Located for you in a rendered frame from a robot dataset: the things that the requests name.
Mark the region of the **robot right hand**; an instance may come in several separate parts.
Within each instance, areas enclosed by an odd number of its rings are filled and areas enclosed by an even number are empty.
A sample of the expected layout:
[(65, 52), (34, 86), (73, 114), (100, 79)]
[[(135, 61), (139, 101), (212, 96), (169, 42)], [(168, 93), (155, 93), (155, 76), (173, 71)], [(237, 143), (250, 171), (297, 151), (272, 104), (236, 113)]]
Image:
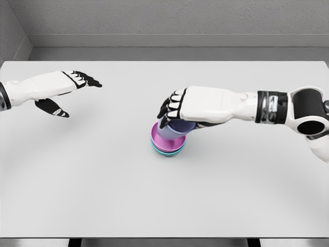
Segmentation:
[(234, 92), (214, 87), (190, 86), (174, 91), (160, 107), (157, 118), (163, 129), (177, 119), (196, 123), (198, 128), (225, 123), (233, 118)]

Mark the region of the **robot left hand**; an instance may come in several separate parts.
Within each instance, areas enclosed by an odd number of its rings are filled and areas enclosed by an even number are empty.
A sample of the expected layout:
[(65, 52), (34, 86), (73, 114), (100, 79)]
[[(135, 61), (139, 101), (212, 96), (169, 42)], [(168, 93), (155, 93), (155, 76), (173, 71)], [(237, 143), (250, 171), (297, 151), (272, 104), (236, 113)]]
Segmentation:
[(74, 90), (87, 86), (102, 87), (93, 77), (76, 70), (55, 71), (24, 80), (29, 89), (29, 97), (34, 100), (40, 110), (63, 118), (68, 118), (65, 112), (51, 97), (69, 94)]

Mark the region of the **lavender cup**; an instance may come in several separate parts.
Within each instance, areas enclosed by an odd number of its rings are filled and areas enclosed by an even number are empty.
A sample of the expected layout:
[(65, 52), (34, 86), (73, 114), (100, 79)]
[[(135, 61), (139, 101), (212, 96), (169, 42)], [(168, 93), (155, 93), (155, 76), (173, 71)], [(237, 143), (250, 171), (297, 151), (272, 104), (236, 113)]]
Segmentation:
[(157, 133), (163, 139), (176, 139), (187, 135), (195, 129), (196, 123), (192, 121), (185, 121), (183, 119), (172, 119), (162, 129), (160, 128), (162, 117), (158, 121)]

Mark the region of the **pink bowl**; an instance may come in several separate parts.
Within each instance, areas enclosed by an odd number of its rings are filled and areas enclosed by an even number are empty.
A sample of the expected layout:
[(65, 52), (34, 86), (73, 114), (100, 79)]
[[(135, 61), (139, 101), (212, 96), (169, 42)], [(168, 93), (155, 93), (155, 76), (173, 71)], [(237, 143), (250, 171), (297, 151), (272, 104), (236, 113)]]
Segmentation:
[(158, 122), (155, 122), (151, 129), (151, 142), (157, 151), (162, 153), (175, 153), (184, 147), (186, 143), (185, 136), (175, 139), (163, 139), (158, 134), (157, 127)]

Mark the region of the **teal bowl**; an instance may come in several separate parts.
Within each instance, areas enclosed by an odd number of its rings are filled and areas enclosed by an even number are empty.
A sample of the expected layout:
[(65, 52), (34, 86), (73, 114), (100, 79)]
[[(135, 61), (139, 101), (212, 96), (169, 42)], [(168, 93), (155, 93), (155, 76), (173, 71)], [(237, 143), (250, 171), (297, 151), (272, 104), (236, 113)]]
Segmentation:
[(176, 154), (178, 154), (184, 147), (185, 147), (185, 143), (177, 150), (173, 151), (173, 152), (164, 152), (164, 151), (160, 151), (155, 145), (154, 143), (151, 143), (152, 144), (152, 147), (154, 148), (154, 150), (163, 155), (163, 156), (166, 156), (166, 157), (172, 157), (172, 156), (175, 156)]

